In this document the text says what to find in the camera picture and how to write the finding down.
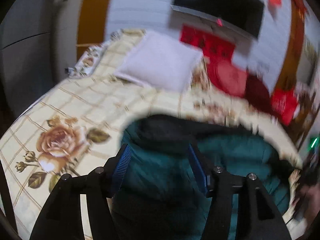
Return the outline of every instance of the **white pillow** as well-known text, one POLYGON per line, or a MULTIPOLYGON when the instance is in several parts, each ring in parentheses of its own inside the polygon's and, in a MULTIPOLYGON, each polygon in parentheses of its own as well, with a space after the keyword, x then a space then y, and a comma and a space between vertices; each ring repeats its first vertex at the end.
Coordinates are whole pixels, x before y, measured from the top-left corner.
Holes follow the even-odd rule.
POLYGON ((147 31, 114 76, 140 86, 183 92, 191 83, 192 71, 203 53, 160 33, 147 31))

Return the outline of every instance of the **television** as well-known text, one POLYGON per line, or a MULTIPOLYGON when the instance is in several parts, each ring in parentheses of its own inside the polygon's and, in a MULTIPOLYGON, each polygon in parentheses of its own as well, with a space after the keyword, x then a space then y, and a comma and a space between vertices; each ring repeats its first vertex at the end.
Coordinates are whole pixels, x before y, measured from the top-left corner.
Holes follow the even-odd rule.
POLYGON ((260 0, 174 0, 171 7, 175 11, 218 21, 219 25, 257 39, 264 4, 260 0))

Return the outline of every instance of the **metal screw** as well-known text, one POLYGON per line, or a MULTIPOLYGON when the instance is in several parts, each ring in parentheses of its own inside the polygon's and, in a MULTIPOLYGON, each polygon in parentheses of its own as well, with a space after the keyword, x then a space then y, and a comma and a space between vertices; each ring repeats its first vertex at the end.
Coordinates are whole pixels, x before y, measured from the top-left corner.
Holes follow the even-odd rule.
POLYGON ((67 179, 69 179, 70 177, 71 177, 71 175, 70 175, 69 173, 65 173, 65 174, 63 174, 63 175, 61 176, 61 179, 67 180, 67 179))
POLYGON ((223 168, 222 167, 219 167, 219 166, 215 166, 213 168, 213 170, 216 172, 216 173, 221 173, 223 171, 223 168))
POLYGON ((103 173, 104 172, 104 168, 103 167, 97 167, 94 171, 96 173, 103 173))
POLYGON ((257 175, 254 174, 254 173, 250 173, 250 174, 248 175, 248 177, 249 177, 249 179, 251 179, 251 180, 257 179, 257 175))

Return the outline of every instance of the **bed sheet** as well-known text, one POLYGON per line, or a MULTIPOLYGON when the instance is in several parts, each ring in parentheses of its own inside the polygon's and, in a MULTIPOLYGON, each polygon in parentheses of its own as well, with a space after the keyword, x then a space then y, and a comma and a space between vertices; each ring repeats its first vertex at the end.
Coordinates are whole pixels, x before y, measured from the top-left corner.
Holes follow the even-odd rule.
MULTIPOLYGON (((23 240, 29 239, 42 206, 62 174, 79 176, 103 166, 120 148, 127 124, 152 113, 224 125, 242 123, 272 144, 281 159, 301 167, 297 150, 281 125, 270 115, 255 111, 246 100, 211 86, 205 60, 183 94, 139 87, 112 76, 144 33, 123 30, 110 43, 92 76, 62 81, 0 139, 0 159, 23 240)), ((92 239, 85 196, 81 196, 81 204, 85 238, 92 239)))

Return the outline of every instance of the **leaf print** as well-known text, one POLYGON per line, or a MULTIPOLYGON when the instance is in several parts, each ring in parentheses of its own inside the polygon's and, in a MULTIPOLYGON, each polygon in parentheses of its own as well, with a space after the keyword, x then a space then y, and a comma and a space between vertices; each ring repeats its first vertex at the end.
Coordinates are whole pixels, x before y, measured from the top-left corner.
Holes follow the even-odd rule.
POLYGON ((61 123, 61 121, 60 121, 60 117, 58 115, 56 115, 54 118, 52 118, 50 120, 47 120, 47 124, 49 127, 55 127, 60 123, 61 123))
POLYGON ((87 139, 92 140, 95 143, 105 142, 109 138, 110 135, 97 128, 92 128, 87 134, 87 139))
POLYGON ((60 175, 58 174, 55 174, 51 177, 50 179, 50 183, 49 183, 49 192, 51 193, 51 191, 53 190, 54 186, 57 184, 57 182, 59 181, 60 179, 60 175))
POLYGON ((67 125, 73 125, 74 123, 77 123, 77 122, 78 122, 78 118, 76 117, 64 119, 64 123, 67 125))
POLYGON ((38 171, 32 174, 28 181, 28 187, 31 188, 39 188, 42 183, 44 182, 45 176, 47 175, 46 172, 38 171))

